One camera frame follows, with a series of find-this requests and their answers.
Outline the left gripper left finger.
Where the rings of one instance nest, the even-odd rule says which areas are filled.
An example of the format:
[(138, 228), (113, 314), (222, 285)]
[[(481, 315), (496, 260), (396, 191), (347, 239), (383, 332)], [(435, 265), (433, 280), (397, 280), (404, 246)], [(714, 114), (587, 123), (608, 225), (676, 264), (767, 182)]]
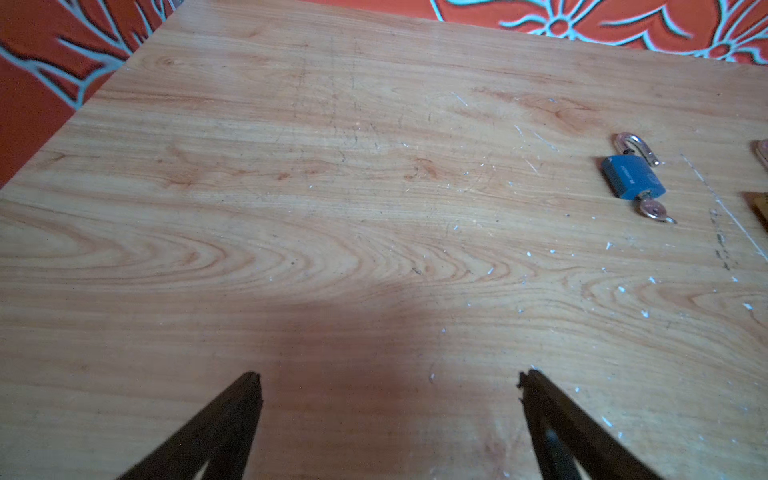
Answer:
[(246, 372), (123, 479), (241, 479), (257, 431), (260, 375)]

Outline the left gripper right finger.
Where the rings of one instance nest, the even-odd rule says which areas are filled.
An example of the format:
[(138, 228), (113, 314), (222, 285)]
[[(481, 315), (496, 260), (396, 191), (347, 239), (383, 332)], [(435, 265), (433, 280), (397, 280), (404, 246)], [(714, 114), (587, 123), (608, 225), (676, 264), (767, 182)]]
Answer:
[(542, 372), (519, 374), (518, 388), (544, 479), (657, 479)]

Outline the small silver key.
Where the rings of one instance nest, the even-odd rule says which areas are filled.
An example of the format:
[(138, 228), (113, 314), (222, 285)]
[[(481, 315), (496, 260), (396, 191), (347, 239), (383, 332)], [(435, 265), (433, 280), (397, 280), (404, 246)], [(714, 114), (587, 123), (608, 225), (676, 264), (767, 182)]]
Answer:
[(644, 192), (637, 197), (636, 207), (641, 215), (651, 220), (670, 224), (677, 223), (677, 221), (668, 214), (664, 205), (659, 200), (652, 197), (649, 192)]

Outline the small blue padlock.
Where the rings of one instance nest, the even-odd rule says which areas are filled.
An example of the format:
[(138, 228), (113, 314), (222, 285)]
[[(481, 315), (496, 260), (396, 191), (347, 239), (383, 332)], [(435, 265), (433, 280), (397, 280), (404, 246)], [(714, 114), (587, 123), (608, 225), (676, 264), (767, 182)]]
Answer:
[(600, 162), (600, 170), (613, 194), (622, 200), (659, 198), (666, 193), (653, 168), (660, 161), (639, 136), (622, 132), (615, 136), (617, 155)]

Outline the large brass padlock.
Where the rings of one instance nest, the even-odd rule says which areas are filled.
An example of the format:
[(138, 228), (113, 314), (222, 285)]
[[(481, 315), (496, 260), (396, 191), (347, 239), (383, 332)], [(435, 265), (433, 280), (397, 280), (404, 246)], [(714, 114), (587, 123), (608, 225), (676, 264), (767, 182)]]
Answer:
[(757, 180), (751, 180), (750, 187), (742, 192), (742, 197), (764, 230), (767, 230), (767, 140), (755, 140), (751, 148), (760, 166), (760, 174)]

